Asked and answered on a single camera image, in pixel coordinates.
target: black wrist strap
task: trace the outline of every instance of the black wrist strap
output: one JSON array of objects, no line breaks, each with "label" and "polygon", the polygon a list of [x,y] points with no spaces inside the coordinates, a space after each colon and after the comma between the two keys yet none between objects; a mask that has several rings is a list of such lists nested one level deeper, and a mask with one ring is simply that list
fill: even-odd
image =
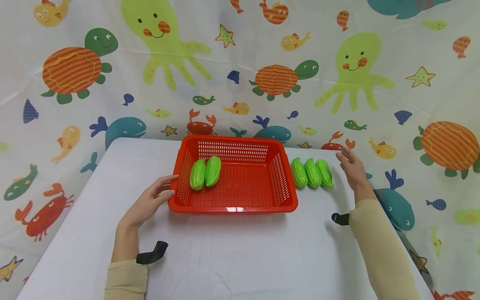
[{"label": "black wrist strap", "polygon": [[168,244],[159,240],[156,242],[155,248],[152,252],[140,253],[137,255],[137,264],[153,264],[157,260],[163,257],[165,251],[167,251]]}]

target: green octopus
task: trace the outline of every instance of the green octopus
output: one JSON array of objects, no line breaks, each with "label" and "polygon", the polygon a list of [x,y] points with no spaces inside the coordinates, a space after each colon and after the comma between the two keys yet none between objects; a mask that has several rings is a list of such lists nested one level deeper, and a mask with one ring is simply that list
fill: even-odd
[{"label": "green octopus", "polygon": [[379,85],[388,89],[395,87],[395,83],[390,79],[370,74],[370,68],[380,54],[381,45],[378,35],[372,32],[362,32],[346,39],[335,58],[338,81],[318,97],[315,106],[322,106],[331,96],[338,94],[332,107],[332,114],[335,115],[342,105],[343,96],[348,92],[350,108],[355,111],[358,104],[358,91],[363,89],[368,106],[372,110],[377,110],[373,86]]},{"label": "green octopus", "polygon": [[153,83],[156,70],[162,66],[168,87],[175,91],[177,85],[170,68],[170,64],[173,64],[185,80],[195,86],[195,80],[185,68],[185,60],[206,79],[212,79],[210,73],[193,56],[195,52],[210,54],[212,50],[201,43],[180,40],[177,17],[168,0],[122,0],[121,10],[128,27],[150,49],[150,59],[143,74],[146,84]]}]

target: beige sleeve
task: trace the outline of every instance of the beige sleeve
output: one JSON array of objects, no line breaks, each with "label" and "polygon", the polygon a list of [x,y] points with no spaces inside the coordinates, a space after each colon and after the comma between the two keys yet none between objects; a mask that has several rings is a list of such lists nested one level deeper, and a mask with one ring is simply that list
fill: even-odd
[{"label": "beige sleeve", "polygon": [[108,266],[104,300],[144,300],[148,268],[135,260],[115,262]]},{"label": "beige sleeve", "polygon": [[409,257],[380,203],[371,199],[358,202],[349,223],[378,300],[420,300]]}]

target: orange striped fish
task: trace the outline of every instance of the orange striped fish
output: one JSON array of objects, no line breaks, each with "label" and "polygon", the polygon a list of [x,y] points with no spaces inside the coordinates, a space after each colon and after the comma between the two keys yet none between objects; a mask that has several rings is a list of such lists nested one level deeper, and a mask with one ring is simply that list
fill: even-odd
[{"label": "orange striped fish", "polygon": [[230,0],[230,3],[232,4],[233,8],[237,10],[238,14],[243,12],[243,9],[240,8],[239,0]]},{"label": "orange striped fish", "polygon": [[462,36],[456,39],[455,42],[453,42],[453,51],[458,54],[456,58],[464,59],[465,57],[467,57],[464,52],[470,45],[470,41],[471,40],[468,36]]},{"label": "orange striped fish", "polygon": [[348,18],[350,17],[350,13],[348,11],[341,11],[336,16],[336,23],[343,28],[343,31],[347,30],[347,22]]},{"label": "orange striped fish", "polygon": [[288,17],[288,7],[281,5],[280,2],[275,3],[272,8],[268,8],[267,0],[260,3],[260,7],[264,10],[264,17],[272,24],[279,25]]}]

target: left hand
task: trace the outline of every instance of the left hand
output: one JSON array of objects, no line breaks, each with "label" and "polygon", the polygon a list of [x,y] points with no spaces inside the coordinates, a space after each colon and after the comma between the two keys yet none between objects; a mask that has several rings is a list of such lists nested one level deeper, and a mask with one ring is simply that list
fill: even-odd
[{"label": "left hand", "polygon": [[154,215],[163,202],[168,201],[175,195],[175,191],[170,190],[170,181],[178,177],[178,175],[169,175],[157,179],[125,213],[120,224],[139,228]]}]

